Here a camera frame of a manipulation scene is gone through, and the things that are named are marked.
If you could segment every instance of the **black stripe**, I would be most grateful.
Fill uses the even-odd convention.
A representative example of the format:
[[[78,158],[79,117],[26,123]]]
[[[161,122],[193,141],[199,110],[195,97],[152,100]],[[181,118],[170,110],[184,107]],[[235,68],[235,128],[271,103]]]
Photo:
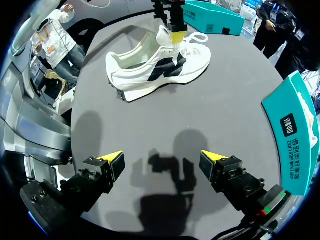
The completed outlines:
[[[186,61],[187,60],[180,53],[178,55],[176,65],[174,64],[173,57],[161,59],[153,69],[148,82],[157,80],[162,74],[165,78],[179,76]]]

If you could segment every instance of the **person in dark clothing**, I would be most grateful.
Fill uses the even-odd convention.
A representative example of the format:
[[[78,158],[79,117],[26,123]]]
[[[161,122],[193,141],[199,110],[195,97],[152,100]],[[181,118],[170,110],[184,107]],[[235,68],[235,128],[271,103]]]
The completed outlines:
[[[318,71],[320,69],[320,42],[319,33],[311,31],[298,21],[295,33],[281,54],[275,69],[285,80],[295,71],[301,74],[305,70]]]
[[[262,24],[256,33],[254,45],[269,59],[286,42],[296,26],[296,18],[283,0],[267,0],[258,10]]]

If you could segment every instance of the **screw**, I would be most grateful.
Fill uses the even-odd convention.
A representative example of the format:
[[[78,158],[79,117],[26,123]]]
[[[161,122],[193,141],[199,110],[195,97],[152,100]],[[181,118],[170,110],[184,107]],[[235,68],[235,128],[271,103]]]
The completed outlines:
[[[245,186],[245,187],[244,187],[244,190],[245,190],[246,192],[251,192],[251,191],[252,191],[252,188],[251,188],[250,186]]]
[[[259,179],[259,182],[260,182],[260,185],[265,184],[265,180],[264,180],[263,178],[260,178],[260,179]]]
[[[40,192],[40,196],[43,198],[46,195],[45,191]]]
[[[95,172],[91,172],[90,175],[89,175],[89,177],[90,177],[91,179],[95,180],[95,179],[96,179],[96,173],[95,173]]]
[[[33,196],[33,197],[31,198],[31,202],[32,202],[33,204],[35,204],[36,202],[38,202],[38,197],[37,197],[37,196]]]
[[[82,176],[84,174],[84,170],[83,169],[79,169],[78,173],[79,173],[80,176]]]

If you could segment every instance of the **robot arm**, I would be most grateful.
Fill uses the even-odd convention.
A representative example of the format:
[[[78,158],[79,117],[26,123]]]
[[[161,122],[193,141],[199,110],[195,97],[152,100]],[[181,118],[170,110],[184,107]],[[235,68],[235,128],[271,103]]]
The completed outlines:
[[[154,3],[154,18],[161,18],[163,23],[171,32],[173,44],[179,44],[187,34],[188,25],[184,21],[184,11],[182,5],[186,4],[185,0],[151,0]],[[167,15],[164,13],[163,5],[170,6],[170,23],[167,22]]]

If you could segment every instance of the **cable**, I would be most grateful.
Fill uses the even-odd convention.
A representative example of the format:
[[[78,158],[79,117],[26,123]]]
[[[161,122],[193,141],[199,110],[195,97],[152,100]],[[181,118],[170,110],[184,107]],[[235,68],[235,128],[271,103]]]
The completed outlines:
[[[235,231],[240,231],[240,230],[243,230],[243,229],[245,229],[243,226],[236,226],[236,227],[230,228],[229,230],[220,232],[217,236],[212,238],[212,240],[219,240],[222,237],[224,237],[225,235],[228,235],[228,234],[231,234],[231,233],[233,233]]]
[[[87,6],[90,6],[90,7],[92,7],[92,8],[96,8],[96,9],[106,9],[106,8],[109,7],[110,4],[111,4],[111,0],[109,0],[109,3],[108,3],[107,6],[95,6],[95,5],[92,5],[92,4],[88,3],[88,2],[85,1],[85,0],[81,0],[81,2],[83,2],[83,3],[84,3],[85,5],[87,5]]]

